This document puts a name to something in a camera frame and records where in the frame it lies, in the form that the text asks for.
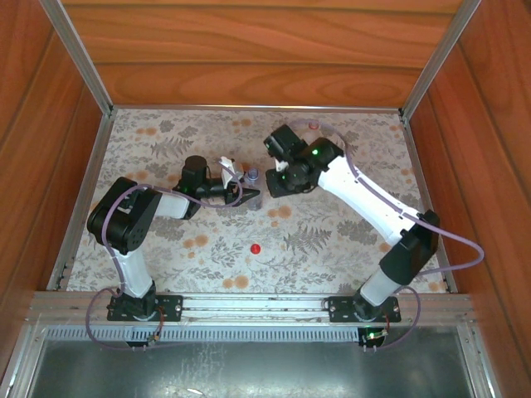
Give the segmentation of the small circuit board green light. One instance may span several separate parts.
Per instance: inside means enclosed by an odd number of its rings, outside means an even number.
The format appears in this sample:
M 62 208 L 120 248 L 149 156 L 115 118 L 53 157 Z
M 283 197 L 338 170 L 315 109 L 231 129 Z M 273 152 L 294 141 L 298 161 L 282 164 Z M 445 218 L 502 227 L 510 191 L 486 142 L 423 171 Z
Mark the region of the small circuit board green light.
M 380 347 L 387 335 L 385 328 L 358 328 L 358 345 L 366 348 Z

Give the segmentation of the aluminium frame post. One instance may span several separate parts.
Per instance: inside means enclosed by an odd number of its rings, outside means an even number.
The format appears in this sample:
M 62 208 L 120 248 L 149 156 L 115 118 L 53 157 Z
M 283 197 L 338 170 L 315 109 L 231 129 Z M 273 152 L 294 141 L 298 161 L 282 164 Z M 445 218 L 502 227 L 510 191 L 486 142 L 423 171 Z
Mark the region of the aluminium frame post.
M 94 62 L 61 0 L 39 0 L 102 114 L 111 116 L 114 104 Z
M 406 121 L 409 121 L 414 115 L 432 81 L 436 78 L 437 73 L 444 65 L 446 58 L 450 55 L 480 3 L 481 0 L 463 0 L 461 3 L 448 29 L 437 44 L 417 82 L 414 84 L 411 93 L 408 95 L 405 104 L 402 106 L 402 117 Z

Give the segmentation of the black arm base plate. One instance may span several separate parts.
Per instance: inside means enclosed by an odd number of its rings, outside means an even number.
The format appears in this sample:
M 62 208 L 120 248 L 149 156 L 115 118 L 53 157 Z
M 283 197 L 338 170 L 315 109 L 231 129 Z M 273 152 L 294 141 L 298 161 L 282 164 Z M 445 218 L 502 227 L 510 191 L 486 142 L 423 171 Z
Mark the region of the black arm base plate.
M 107 305 L 107 320 L 111 322 L 180 322 L 183 297 L 180 295 L 155 294 L 132 298 L 127 294 L 112 298 Z
M 361 295 L 331 296 L 325 299 L 331 323 L 399 323 L 402 315 L 395 297 L 388 297 L 381 305 L 372 306 Z

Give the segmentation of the large clear plastic bottle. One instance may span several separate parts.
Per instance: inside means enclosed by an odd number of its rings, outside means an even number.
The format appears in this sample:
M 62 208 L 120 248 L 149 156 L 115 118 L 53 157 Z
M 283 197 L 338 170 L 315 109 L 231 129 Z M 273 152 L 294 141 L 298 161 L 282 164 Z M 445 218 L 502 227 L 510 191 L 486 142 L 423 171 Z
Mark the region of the large clear plastic bottle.
M 323 126 L 318 120 L 310 119 L 302 128 L 302 139 L 307 144 L 312 144 L 318 138 L 326 138 L 332 140 L 334 131 L 326 126 Z

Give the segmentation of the small clear plastic bottle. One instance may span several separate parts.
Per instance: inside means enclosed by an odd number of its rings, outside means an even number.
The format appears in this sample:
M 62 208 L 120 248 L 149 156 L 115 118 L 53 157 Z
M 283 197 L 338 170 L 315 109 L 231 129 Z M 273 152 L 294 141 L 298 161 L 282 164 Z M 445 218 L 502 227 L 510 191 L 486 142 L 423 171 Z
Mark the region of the small clear plastic bottle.
M 258 211 L 262 208 L 263 196 L 265 191 L 265 177 L 262 171 L 258 168 L 250 168 L 244 176 L 246 187 L 257 191 L 257 193 L 250 197 L 246 202 L 251 211 Z

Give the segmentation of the aluminium table edge rail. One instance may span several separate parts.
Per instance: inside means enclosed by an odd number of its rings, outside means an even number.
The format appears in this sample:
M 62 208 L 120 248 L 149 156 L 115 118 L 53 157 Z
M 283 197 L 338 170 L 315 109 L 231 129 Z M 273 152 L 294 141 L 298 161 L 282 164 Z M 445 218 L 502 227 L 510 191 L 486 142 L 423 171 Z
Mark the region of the aluminium table edge rail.
M 110 139 L 115 115 L 104 114 L 95 137 L 94 145 L 87 163 L 80 190 L 76 198 L 69 224 L 66 229 L 61 248 L 51 272 L 46 291 L 65 289 L 70 278 L 80 240 L 85 230 L 86 217 L 90 212 L 91 200 L 94 196 L 100 168 Z
M 317 113 L 400 114 L 399 108 L 359 106 L 310 106 L 310 105 L 238 105 L 238 104 L 116 104 L 113 109 L 156 110 L 216 110 L 216 111 L 278 111 Z
M 405 116 L 400 116 L 402 127 L 404 128 L 404 139 L 407 145 L 407 150 L 412 162 L 413 172 L 417 180 L 417 186 L 421 196 L 421 202 L 425 210 L 432 210 L 433 205 L 426 184 L 424 172 L 422 170 L 421 161 L 418 155 L 417 147 L 412 135 L 412 130 L 408 119 Z M 436 252 L 436 258 L 440 268 L 449 267 L 450 262 L 446 253 L 446 248 L 443 239 L 439 238 L 438 250 Z M 455 278 L 450 271 L 441 272 L 442 278 L 446 283 L 446 291 L 451 294 L 457 294 L 459 292 Z

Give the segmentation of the floral patterned tablecloth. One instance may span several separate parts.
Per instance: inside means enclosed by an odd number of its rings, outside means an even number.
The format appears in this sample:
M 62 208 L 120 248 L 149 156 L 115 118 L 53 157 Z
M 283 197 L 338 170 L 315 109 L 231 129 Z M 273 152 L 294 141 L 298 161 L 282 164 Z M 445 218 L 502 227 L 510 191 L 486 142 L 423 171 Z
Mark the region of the floral patterned tablecloth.
M 119 177 L 174 187 L 187 157 L 203 156 L 218 174 L 219 158 L 267 170 L 264 139 L 282 124 L 302 138 L 318 120 L 348 140 L 353 163 L 408 206 L 420 192 L 395 114 L 121 109 L 96 183 L 97 203 Z M 251 253 L 258 244 L 261 252 Z M 316 189 L 272 198 L 262 208 L 202 208 L 188 221 L 155 218 L 142 245 L 158 289 L 190 293 L 351 294 L 378 268 L 389 244 L 337 197 Z

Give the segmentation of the wide aluminium mounting beam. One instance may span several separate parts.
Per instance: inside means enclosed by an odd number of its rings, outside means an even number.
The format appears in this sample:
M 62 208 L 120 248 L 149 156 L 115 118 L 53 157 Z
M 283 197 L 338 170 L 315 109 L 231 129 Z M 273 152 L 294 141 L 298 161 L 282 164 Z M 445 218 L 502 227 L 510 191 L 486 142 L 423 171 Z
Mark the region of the wide aluminium mounting beam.
M 92 292 L 37 292 L 25 316 L 27 323 L 81 325 Z M 466 294 L 399 294 L 400 326 L 410 326 L 417 313 L 420 326 L 455 326 L 477 322 Z M 195 325 L 295 326 L 329 323 L 324 294 L 184 293 L 181 323 Z

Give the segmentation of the grey metal sheet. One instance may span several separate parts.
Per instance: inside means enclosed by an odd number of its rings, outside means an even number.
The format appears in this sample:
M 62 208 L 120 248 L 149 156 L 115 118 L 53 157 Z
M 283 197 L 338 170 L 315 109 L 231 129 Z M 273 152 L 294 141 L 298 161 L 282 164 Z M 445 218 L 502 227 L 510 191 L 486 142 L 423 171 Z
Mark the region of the grey metal sheet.
M 189 343 L 112 352 L 51 342 L 31 398 L 472 398 L 449 333 L 365 352 L 347 343 Z

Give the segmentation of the aluminium lower frame bar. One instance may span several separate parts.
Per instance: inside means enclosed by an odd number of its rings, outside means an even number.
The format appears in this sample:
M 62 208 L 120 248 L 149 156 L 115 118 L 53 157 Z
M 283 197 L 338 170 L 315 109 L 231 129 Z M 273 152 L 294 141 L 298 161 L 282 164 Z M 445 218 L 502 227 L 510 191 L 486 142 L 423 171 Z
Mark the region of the aluminium lower frame bar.
M 480 330 L 472 323 L 456 328 L 474 398 L 501 398 Z
M 0 398 L 27 398 L 30 395 L 46 333 L 47 326 L 37 323 L 22 327 L 0 384 Z

